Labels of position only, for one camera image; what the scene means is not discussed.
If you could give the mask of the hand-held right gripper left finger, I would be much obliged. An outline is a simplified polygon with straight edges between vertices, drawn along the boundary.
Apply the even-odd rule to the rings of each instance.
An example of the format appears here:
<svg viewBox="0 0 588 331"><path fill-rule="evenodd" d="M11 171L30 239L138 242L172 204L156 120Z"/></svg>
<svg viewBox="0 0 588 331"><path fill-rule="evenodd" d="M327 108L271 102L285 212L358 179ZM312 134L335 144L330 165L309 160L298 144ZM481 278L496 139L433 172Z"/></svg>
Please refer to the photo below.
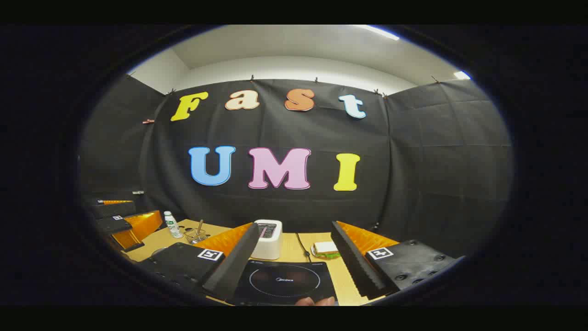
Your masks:
<svg viewBox="0 0 588 331"><path fill-rule="evenodd" d="M231 299L259 239L248 223L195 245L174 243L138 263L138 268L175 291L193 298Z"/></svg>

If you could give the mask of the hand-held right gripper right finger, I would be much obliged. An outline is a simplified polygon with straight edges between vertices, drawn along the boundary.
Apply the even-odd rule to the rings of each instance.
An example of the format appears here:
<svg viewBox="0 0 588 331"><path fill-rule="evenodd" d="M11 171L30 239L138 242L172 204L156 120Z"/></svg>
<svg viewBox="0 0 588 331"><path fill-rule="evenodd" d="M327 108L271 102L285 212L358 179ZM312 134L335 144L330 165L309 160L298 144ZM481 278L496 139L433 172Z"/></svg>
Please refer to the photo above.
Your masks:
<svg viewBox="0 0 588 331"><path fill-rule="evenodd" d="M460 262L419 240L397 242L339 221L330 236L359 294L370 300L420 286Z"/></svg>

